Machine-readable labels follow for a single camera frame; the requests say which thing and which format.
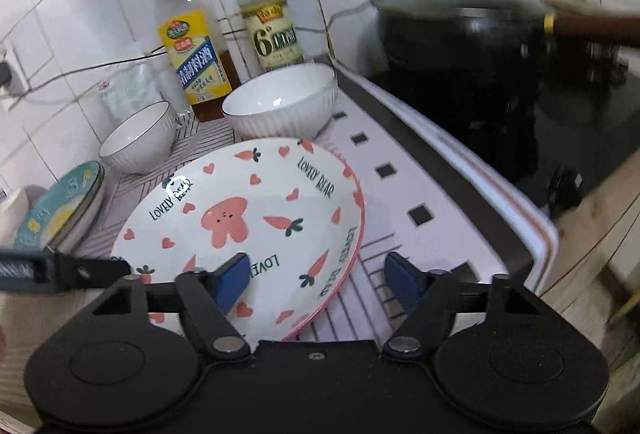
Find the wooden handled pan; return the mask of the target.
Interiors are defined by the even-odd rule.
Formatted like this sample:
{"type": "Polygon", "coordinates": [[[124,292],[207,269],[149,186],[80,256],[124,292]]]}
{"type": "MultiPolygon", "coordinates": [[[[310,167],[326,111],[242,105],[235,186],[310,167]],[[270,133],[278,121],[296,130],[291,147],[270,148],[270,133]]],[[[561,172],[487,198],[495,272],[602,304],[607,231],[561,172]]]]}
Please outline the wooden handled pan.
{"type": "Polygon", "coordinates": [[[548,36],[639,48],[638,14],[608,11],[590,0],[541,0],[551,13],[544,18],[548,36]]]}

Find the black wok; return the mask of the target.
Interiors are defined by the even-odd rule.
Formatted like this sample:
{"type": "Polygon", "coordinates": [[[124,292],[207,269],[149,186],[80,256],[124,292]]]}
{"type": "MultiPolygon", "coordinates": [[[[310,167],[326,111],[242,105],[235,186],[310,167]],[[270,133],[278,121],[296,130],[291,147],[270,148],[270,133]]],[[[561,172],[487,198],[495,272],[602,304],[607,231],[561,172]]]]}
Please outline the black wok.
{"type": "Polygon", "coordinates": [[[535,104],[547,80],[585,89],[617,47],[546,34],[536,0],[372,0],[386,71],[373,82],[516,183],[536,173],[535,104]]]}

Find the cooking wine bottle yellow label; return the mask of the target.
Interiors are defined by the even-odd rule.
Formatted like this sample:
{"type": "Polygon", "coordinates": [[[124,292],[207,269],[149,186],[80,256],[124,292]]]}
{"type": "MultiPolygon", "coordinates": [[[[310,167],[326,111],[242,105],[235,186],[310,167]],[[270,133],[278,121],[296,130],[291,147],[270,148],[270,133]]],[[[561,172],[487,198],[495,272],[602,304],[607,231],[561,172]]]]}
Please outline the cooking wine bottle yellow label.
{"type": "Polygon", "coordinates": [[[201,122],[218,120],[240,86],[210,0],[154,0],[157,33],[180,90],[201,122]]]}

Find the white vinegar bottle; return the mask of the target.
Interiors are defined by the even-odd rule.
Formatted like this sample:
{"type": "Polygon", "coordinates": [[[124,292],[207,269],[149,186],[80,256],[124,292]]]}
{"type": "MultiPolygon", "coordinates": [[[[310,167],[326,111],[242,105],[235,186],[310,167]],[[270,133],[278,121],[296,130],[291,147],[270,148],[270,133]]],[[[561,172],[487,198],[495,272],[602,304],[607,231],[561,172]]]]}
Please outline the white vinegar bottle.
{"type": "Polygon", "coordinates": [[[266,72],[304,62],[287,0],[237,0],[248,40],[266,72]]]}

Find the white salt bag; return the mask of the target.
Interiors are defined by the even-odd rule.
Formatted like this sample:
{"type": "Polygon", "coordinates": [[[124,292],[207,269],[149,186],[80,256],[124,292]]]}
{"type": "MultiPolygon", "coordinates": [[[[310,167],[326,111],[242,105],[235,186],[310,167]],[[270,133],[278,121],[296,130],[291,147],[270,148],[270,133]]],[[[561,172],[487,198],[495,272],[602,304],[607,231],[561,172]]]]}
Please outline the white salt bag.
{"type": "Polygon", "coordinates": [[[152,68],[134,64],[116,68],[99,86],[102,103],[117,123],[163,100],[152,68]]]}

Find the pink rabbit carrot plate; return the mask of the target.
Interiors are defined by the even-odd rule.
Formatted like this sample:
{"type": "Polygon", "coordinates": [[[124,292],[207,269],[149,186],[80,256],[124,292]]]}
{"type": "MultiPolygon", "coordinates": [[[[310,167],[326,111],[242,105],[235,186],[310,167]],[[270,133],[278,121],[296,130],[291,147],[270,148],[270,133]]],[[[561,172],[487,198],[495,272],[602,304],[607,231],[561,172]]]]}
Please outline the pink rabbit carrot plate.
{"type": "Polygon", "coordinates": [[[256,346],[294,338],[328,306],[355,264],[363,224],[360,183],[344,159],[309,140],[262,138],[161,181],[111,254],[160,283],[246,253],[250,283],[227,317],[256,346]]]}

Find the striped white table mat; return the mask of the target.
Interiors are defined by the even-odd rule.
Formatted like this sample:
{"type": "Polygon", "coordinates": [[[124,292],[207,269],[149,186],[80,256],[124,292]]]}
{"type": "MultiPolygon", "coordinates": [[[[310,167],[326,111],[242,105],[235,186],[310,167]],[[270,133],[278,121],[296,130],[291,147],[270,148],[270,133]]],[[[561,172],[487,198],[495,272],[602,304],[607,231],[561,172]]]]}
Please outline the striped white table mat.
{"type": "Polygon", "coordinates": [[[79,254],[120,256],[145,283],[250,259],[229,319],[261,340],[385,341],[404,320],[384,261],[540,292],[559,247],[546,215],[445,131],[338,71],[314,141],[246,141],[224,121],[182,126],[145,175],[113,174],[79,254]]]}

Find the white wall socket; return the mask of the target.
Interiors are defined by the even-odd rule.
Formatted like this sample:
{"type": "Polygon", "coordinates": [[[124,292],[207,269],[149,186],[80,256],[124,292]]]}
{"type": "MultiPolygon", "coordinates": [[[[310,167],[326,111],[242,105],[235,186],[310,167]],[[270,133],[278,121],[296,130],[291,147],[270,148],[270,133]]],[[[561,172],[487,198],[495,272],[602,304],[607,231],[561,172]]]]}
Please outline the white wall socket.
{"type": "Polygon", "coordinates": [[[12,97],[20,97],[28,90],[27,78],[20,60],[11,44],[2,44],[1,53],[1,89],[12,97]]]}

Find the blue fried egg plate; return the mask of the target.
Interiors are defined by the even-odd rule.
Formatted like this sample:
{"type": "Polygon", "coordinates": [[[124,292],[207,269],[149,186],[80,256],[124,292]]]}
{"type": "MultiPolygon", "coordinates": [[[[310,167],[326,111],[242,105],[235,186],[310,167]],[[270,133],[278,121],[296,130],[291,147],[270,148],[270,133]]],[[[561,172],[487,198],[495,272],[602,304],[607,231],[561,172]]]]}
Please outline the blue fried egg plate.
{"type": "Polygon", "coordinates": [[[104,178],[104,168],[97,161],[74,167],[51,186],[28,211],[15,232],[14,249],[45,250],[62,238],[63,230],[75,224],[104,178]]]}

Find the white ribbed bowl blue rim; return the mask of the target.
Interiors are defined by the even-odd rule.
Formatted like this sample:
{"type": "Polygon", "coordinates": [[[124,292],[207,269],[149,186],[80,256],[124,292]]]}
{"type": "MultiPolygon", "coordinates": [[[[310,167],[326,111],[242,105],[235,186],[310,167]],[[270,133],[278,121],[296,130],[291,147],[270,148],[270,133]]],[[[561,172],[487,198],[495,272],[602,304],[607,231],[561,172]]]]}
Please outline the white ribbed bowl blue rim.
{"type": "Polygon", "coordinates": [[[99,158],[122,174],[147,174],[169,157],[175,135],[174,110],[156,102],[119,124],[102,142],[99,158]]]}

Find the black power adapter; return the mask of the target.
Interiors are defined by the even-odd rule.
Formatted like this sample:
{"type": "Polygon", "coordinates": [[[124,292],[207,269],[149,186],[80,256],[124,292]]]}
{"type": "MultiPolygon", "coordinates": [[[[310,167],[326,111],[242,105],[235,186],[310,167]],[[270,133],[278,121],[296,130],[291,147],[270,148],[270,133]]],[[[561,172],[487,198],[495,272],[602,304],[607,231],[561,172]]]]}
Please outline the black power adapter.
{"type": "Polygon", "coordinates": [[[0,87],[10,86],[12,82],[11,67],[4,61],[0,62],[0,87]]]}

